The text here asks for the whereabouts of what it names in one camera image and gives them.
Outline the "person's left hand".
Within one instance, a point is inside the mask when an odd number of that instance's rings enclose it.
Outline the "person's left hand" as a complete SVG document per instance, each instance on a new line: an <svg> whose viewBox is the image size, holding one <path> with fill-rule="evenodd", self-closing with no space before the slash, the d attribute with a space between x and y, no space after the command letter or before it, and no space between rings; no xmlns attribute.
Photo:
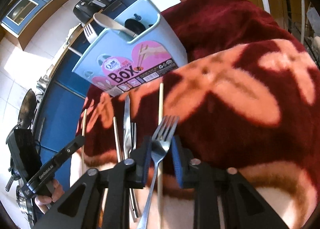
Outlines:
<svg viewBox="0 0 320 229"><path fill-rule="evenodd" d="M48 211L48 204L57 202L57 200L59 200L65 193L63 186L56 179L53 179L53 187L54 193L52 193L52 196L37 195L35 198L35 204L43 214Z"/></svg>

